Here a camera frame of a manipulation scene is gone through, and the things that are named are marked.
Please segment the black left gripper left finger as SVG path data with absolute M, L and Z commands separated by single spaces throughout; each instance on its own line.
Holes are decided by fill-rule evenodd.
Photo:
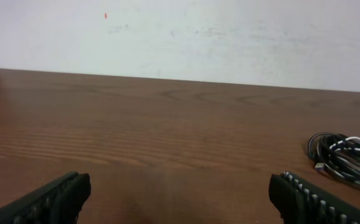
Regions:
M 90 176 L 69 172 L 1 207 L 0 224 L 77 224 L 90 194 Z

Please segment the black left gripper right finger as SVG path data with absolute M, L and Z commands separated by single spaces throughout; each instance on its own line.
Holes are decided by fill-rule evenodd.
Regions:
M 288 171 L 271 175 L 268 194 L 284 224 L 360 224 L 360 209 Z

